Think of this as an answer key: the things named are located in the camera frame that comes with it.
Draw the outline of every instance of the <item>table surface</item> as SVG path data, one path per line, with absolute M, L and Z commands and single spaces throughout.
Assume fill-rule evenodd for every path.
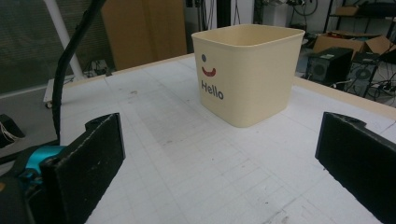
M 200 104 L 191 55 L 66 86 L 61 136 L 120 113 L 126 159 L 87 223 L 379 223 L 315 159 L 324 111 L 396 142 L 396 109 L 299 78 L 286 109 L 235 128 Z

